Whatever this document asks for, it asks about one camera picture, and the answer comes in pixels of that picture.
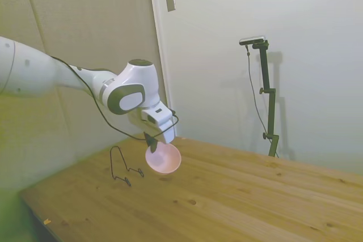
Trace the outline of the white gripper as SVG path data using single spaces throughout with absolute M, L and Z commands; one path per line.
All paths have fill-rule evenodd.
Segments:
M 153 154 L 158 141 L 170 143 L 175 138 L 173 112 L 168 108 L 137 108 L 128 113 L 129 121 L 144 133 L 145 141 Z

